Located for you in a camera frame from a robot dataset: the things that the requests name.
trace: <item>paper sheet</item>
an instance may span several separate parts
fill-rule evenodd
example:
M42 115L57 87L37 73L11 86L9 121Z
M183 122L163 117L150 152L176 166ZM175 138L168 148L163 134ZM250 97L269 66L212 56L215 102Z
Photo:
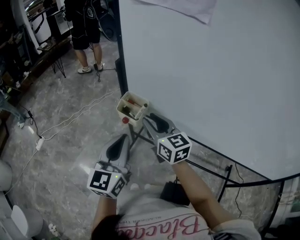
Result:
M209 24L217 0L137 0L183 13Z

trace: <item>black hair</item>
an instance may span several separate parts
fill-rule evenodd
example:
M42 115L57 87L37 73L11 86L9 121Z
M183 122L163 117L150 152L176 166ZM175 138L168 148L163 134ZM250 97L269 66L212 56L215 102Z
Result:
M123 215L112 215L105 217L92 232L91 240L129 240L130 238L125 233L118 233L116 229L122 217Z

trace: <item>marker cube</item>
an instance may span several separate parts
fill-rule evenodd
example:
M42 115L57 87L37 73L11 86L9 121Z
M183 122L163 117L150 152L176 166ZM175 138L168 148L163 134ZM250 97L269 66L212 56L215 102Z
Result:
M126 183L122 173L91 168L87 188L100 196L116 199Z
M192 142L183 132L157 141L157 155L172 165L187 159L191 149Z

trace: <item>gray floor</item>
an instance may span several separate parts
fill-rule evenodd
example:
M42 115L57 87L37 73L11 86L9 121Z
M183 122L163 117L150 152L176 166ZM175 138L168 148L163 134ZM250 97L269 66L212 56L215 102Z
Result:
M102 40L102 48L105 68L114 68L114 61L118 57L117 44ZM91 50L88 50L88 59L93 64ZM115 71L102 72L101 82L97 82L95 71L86 75L77 74L80 65L73 50L63 56L62 60L67 78L63 78L60 72L54 74L50 67L21 101L32 111L40 133L68 119L92 100L119 87ZM101 147L107 141L113 136L128 133L128 127L121 123L115 110L119 98L120 92L117 90L45 142L41 151L29 163L21 180L9 193L14 204L35 208L43 215L45 228L38 238L51 238L46 227L50 223L57 226L62 239L90 238L98 196L86 188L87 171L94 166ZM44 136L49 138L65 125L53 128ZM37 136L31 133L30 128L36 131L28 123L24 129L20 129L15 119L9 120L10 137L1 158L11 165L14 182L35 150ZM190 160L221 174L226 174L226 166L233 164L196 144ZM174 176L171 167L167 163L159 164L151 145L142 140L132 149L130 164L133 172L131 182L142 187L146 183L163 185ZM245 182L262 179L241 166L238 169ZM223 181L196 170L218 196ZM234 166L231 176L233 180L241 181ZM270 217L278 191L278 184L242 188L237 199L242 210L241 218L253 220L255 226L262 229ZM238 217L239 210L234 201L237 192L238 188L227 189L221 203Z

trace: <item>white t-shirt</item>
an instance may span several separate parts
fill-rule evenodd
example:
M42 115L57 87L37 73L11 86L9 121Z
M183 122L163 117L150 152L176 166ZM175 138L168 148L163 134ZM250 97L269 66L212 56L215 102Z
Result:
M118 225L130 239L260 240L248 220L232 220L210 229L204 218L187 207L161 199L146 198L127 207Z

